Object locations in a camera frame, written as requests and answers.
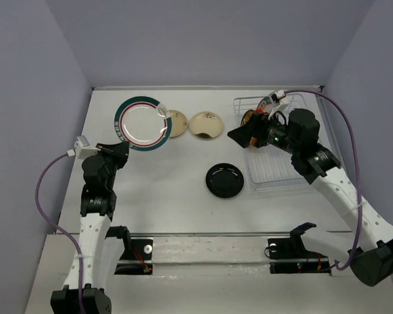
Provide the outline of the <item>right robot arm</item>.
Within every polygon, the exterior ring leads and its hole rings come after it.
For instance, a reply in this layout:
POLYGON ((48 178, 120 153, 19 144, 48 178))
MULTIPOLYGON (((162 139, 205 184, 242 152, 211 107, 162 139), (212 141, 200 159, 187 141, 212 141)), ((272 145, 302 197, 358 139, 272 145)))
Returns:
POLYGON ((293 236, 288 248, 295 256, 311 249, 322 250, 335 259, 335 268, 350 268, 365 285, 374 287, 393 274, 393 225, 374 210, 350 182, 341 162, 318 142, 320 123, 307 109, 294 109, 285 123, 281 112, 253 113, 228 137, 242 148, 272 145, 290 154, 293 168, 333 206, 355 232, 349 245, 345 240, 319 240, 305 234, 293 236))

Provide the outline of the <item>yellow brown patterned plate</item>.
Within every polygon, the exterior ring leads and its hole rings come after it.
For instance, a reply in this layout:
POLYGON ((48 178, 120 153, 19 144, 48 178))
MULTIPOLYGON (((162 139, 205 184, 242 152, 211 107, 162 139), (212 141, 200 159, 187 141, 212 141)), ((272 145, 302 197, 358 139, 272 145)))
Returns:
POLYGON ((244 113, 243 117, 242 117, 242 120, 241 120, 241 122, 240 122, 240 125, 241 125, 241 126, 245 125, 245 124, 250 120, 250 118, 252 117, 252 115, 253 115, 254 113, 255 113, 255 110, 253 110, 253 109, 250 109, 250 110, 246 111, 246 112, 244 113))

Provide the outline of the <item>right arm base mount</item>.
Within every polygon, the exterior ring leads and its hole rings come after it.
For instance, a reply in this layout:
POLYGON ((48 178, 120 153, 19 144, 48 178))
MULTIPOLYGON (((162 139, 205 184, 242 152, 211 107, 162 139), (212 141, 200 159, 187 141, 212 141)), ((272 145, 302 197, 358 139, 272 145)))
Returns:
POLYGON ((268 239, 264 255, 271 274, 325 273, 331 275, 326 256, 306 250, 301 236, 316 225, 306 222, 290 231, 287 237, 268 239))

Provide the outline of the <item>green red striped plate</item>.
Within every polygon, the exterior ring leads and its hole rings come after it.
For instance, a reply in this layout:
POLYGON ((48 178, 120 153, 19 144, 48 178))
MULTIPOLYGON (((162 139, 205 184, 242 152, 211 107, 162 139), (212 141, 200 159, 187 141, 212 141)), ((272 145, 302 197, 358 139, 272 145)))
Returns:
POLYGON ((138 151, 155 150, 165 144, 172 131, 170 111, 148 96, 131 97, 117 109, 113 121, 117 137, 138 151))

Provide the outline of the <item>beige plate green patch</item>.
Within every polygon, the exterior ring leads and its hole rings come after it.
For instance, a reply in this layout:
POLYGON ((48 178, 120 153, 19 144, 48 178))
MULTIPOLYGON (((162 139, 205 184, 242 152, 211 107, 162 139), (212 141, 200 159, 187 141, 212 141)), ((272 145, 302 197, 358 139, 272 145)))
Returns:
POLYGON ((191 133, 202 139, 214 139, 222 134, 224 123, 221 117, 211 111, 196 113, 189 121, 191 133))

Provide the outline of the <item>black plate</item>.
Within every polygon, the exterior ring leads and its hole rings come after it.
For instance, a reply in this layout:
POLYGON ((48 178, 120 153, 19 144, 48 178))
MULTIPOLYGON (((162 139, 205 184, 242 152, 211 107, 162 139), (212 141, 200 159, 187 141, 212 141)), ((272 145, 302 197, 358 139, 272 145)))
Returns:
POLYGON ((206 187, 215 196, 229 199, 237 196, 244 187, 244 176, 236 166, 220 163, 206 173, 206 187))

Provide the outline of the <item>green rim lettered plate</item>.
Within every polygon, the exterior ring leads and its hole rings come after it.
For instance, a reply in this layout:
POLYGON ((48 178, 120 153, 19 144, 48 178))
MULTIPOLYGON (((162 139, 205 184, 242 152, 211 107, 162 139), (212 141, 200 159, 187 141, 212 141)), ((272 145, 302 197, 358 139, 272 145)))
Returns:
POLYGON ((264 97, 257 105, 255 111, 258 113, 270 113, 273 108, 272 100, 269 97, 264 97))

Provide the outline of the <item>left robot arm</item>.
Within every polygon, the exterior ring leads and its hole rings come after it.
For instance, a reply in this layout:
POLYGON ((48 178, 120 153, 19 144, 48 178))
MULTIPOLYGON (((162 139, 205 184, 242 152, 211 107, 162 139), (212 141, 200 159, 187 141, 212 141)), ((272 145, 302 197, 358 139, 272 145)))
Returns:
POLYGON ((76 253, 62 288, 51 295, 54 313, 112 311, 107 286, 119 259, 132 250, 128 228, 111 226, 117 200, 115 176, 127 163, 128 154, 128 143, 92 146, 82 137, 67 152, 81 160, 84 186, 79 237, 73 240, 76 253))

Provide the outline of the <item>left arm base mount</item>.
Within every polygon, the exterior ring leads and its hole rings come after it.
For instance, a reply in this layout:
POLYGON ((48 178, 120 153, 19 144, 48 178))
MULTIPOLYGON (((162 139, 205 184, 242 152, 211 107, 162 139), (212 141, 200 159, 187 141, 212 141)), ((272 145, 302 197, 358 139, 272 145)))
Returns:
POLYGON ((115 268, 115 275, 153 274, 153 238, 132 237, 126 226, 110 227, 106 238, 122 241, 123 252, 115 268))

